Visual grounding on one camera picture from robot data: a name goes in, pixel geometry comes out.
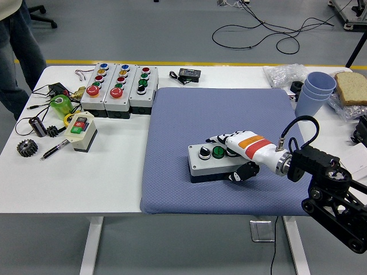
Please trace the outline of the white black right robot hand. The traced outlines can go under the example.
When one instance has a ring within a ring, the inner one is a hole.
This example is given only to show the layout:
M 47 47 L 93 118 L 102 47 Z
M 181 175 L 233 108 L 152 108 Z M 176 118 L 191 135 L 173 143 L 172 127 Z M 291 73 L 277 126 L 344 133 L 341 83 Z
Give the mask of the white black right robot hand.
M 206 142 L 221 143 L 248 161 L 230 173 L 226 180 L 243 182 L 255 176 L 261 164 L 267 166 L 276 175 L 285 175 L 282 171 L 281 160 L 289 156 L 287 150 L 277 149 L 274 143 L 252 131 L 236 131 L 213 136 L 206 139 Z

